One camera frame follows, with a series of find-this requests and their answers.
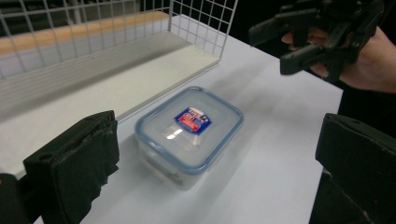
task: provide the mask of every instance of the wire mesh basket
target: wire mesh basket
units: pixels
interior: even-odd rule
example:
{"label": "wire mesh basket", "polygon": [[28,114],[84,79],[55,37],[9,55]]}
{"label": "wire mesh basket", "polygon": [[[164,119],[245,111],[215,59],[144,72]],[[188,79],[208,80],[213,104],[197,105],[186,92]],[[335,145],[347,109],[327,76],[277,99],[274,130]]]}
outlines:
{"label": "wire mesh basket", "polygon": [[237,0],[4,0],[0,76],[163,32],[220,57],[236,4]]}

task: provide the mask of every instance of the label sticker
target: label sticker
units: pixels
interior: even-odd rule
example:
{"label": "label sticker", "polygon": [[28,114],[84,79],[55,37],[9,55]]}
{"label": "label sticker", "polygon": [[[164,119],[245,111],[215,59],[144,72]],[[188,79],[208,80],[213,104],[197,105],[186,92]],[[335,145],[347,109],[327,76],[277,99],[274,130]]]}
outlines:
{"label": "label sticker", "polygon": [[175,121],[187,132],[201,134],[211,123],[202,111],[188,107],[175,117]]}

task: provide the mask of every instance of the container lid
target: container lid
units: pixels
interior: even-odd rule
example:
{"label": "container lid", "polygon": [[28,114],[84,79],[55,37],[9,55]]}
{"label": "container lid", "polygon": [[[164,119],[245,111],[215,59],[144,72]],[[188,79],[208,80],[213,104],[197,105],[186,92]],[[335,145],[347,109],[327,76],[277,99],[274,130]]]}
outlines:
{"label": "container lid", "polygon": [[137,121],[137,137],[183,173],[197,175],[220,154],[243,122],[234,106],[189,87]]}

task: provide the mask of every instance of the plastic food container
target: plastic food container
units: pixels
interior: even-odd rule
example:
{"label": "plastic food container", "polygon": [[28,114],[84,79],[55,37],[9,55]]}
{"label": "plastic food container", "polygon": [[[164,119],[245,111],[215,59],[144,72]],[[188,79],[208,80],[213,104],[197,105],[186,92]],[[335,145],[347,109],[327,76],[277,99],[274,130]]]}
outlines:
{"label": "plastic food container", "polygon": [[220,158],[243,123],[234,106],[189,87],[137,121],[144,161],[182,189],[190,189]]}

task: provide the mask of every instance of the white table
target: white table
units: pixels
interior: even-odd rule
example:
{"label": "white table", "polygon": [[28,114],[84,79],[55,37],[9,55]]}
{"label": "white table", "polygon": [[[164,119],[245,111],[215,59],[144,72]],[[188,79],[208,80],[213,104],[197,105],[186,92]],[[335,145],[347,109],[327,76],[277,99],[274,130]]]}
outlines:
{"label": "white table", "polygon": [[[305,72],[283,77],[278,67],[278,59],[229,37],[218,66],[121,120],[120,169],[82,223],[308,223],[322,119],[337,112],[342,92]],[[240,108],[245,123],[204,179],[180,191],[140,163],[134,124],[192,85]]]}

